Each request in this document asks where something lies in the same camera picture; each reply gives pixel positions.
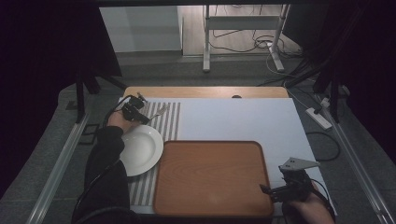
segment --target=aluminum rail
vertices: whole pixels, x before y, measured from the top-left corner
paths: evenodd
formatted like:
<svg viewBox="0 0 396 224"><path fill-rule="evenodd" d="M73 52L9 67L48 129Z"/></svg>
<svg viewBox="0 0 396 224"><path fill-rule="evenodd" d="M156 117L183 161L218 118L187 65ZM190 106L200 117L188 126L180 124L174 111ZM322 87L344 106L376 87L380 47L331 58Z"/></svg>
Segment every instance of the aluminum rail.
<svg viewBox="0 0 396 224"><path fill-rule="evenodd" d="M58 160L56 161L49 175L47 183L42 189L40 196L35 202L35 207L33 208L32 213L26 221L27 224L38 224L43 222L44 217L50 208L50 203L52 202L55 192L58 189L59 184L61 183L64 172L76 148L78 139L81 136L85 125L87 124L93 101L94 96L89 95L87 99L86 113L83 116L81 122L76 123L71 133L69 134L69 137L67 138L61 151L61 154L59 155Z"/></svg>
<svg viewBox="0 0 396 224"><path fill-rule="evenodd" d="M336 123L334 121L330 112L327 109L323 109L322 111L324 112L326 119L329 120L332 124L333 130L336 133L337 138L340 140L341 145L344 147L346 158L348 159L352 170L354 171L356 177L358 178L358 181L361 184L361 188L366 194L380 222L383 224L395 224L395 219L392 217L384 198L382 197L372 178L364 168L361 160L359 159L359 156L356 153L355 148L349 142L343 128L339 123Z"/></svg>

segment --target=wooden table edge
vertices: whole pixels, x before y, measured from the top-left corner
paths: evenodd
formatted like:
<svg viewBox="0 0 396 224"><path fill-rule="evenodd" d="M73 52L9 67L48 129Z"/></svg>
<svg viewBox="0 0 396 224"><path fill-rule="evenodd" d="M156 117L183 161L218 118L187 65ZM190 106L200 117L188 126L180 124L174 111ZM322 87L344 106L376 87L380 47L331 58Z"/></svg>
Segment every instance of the wooden table edge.
<svg viewBox="0 0 396 224"><path fill-rule="evenodd" d="M128 87L127 95L154 98L289 98L283 87Z"/></svg>

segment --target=wooden cutting board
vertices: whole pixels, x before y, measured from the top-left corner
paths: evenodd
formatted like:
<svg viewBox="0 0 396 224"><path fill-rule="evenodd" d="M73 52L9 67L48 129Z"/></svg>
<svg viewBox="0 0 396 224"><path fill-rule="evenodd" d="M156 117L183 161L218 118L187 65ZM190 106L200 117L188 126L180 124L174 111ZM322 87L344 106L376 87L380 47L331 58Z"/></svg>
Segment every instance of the wooden cutting board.
<svg viewBox="0 0 396 224"><path fill-rule="evenodd" d="M249 141L168 141L160 159L153 208L183 217L269 217L262 147Z"/></svg>

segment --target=black sleeve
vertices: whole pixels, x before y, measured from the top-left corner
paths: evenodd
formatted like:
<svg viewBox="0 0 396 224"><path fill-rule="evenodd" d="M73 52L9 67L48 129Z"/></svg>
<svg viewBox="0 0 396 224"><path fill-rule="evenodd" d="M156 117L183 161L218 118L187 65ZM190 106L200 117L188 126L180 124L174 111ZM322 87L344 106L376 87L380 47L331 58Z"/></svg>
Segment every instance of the black sleeve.
<svg viewBox="0 0 396 224"><path fill-rule="evenodd" d="M119 161L124 149L122 134L119 127L109 126L99 130L97 144L87 161L84 192L76 204L72 223L111 207L130 209L127 174ZM135 223L134 220L136 217L126 212L111 211L93 216L84 223Z"/></svg>

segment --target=gray floor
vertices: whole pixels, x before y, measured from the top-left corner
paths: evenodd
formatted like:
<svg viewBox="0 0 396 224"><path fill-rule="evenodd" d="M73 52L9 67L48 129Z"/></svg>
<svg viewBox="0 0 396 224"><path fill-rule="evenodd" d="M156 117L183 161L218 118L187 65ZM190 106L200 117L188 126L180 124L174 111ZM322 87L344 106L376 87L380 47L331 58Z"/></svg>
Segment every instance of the gray floor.
<svg viewBox="0 0 396 224"><path fill-rule="evenodd" d="M129 86L257 86L265 80L280 75L271 73L265 56L216 57L212 59L210 73L202 72L201 58L183 58L175 53L141 55L120 54L123 77L118 79ZM300 59L283 60L287 72ZM272 61L268 62L275 69ZM89 124L101 123L106 111L113 106L123 91L98 78L102 90L93 96L93 113ZM313 82L307 80L298 85L311 91ZM290 90L304 105L315 106L305 93ZM65 110L70 101L76 101L75 87L64 89L59 95L59 105L46 132L35 148L32 157L23 167L0 201L2 223L25 223L35 201L43 189L53 164L76 120L76 110ZM350 142L357 149L359 158L389 206L396 214L396 167L383 149L353 116L344 100L340 100L340 120ZM296 108L306 132L321 132L321 128L305 114L304 105L295 101ZM88 141L89 136L80 141ZM308 135L317 158L333 155L334 142L321 135ZM82 174L91 146L78 145L67 167L63 180L54 196L44 223L69 223L77 196L82 192ZM320 170L330 191L338 213L337 223L380 223L373 207L361 188L342 149L335 161L322 162Z"/></svg>

